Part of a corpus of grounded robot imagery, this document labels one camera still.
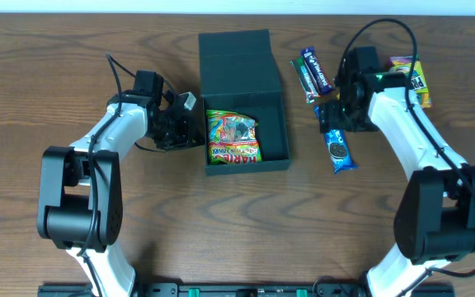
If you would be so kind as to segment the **blue Oreo cookie pack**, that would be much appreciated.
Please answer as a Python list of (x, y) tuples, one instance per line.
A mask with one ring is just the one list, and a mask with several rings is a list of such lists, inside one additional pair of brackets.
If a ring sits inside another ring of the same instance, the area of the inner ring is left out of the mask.
[(314, 106), (313, 112), (319, 121), (320, 133), (323, 135), (330, 154), (334, 173), (357, 169), (358, 165), (351, 158), (338, 115), (332, 114), (328, 110), (327, 104)]

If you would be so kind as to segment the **Haribo gummy candy bag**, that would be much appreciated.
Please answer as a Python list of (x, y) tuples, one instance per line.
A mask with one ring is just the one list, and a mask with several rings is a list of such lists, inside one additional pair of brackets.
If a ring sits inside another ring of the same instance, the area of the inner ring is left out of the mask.
[(232, 111), (207, 110), (209, 165), (262, 161), (257, 122)]

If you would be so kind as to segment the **dark green gift box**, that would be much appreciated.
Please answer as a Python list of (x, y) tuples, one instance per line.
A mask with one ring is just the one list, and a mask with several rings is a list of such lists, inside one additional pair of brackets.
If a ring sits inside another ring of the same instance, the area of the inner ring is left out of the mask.
[(262, 161), (209, 164), (208, 176), (286, 170), (290, 165), (283, 88), (267, 29), (200, 33), (200, 99), (204, 110), (232, 111), (256, 120)]

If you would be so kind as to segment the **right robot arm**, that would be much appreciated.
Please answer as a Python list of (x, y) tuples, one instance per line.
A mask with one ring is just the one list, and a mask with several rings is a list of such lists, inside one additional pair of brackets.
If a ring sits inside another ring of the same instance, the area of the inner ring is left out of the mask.
[(382, 132), (408, 180), (393, 221), (395, 243), (363, 275), (357, 295), (410, 296), (475, 252), (475, 166), (444, 141), (409, 82), (405, 73), (384, 72), (375, 48), (354, 48), (335, 79), (339, 99), (317, 109), (324, 134)]

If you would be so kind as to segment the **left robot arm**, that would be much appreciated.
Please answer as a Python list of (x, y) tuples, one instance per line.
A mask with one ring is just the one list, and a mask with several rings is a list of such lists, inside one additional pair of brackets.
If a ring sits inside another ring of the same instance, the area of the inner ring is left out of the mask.
[(205, 142), (192, 92), (178, 94), (161, 75), (134, 74), (134, 85), (107, 102), (102, 119), (69, 146), (48, 147), (40, 168), (37, 229), (84, 270), (86, 285), (42, 285), (40, 296), (143, 296), (117, 238), (123, 219), (120, 164), (142, 138), (159, 153)]

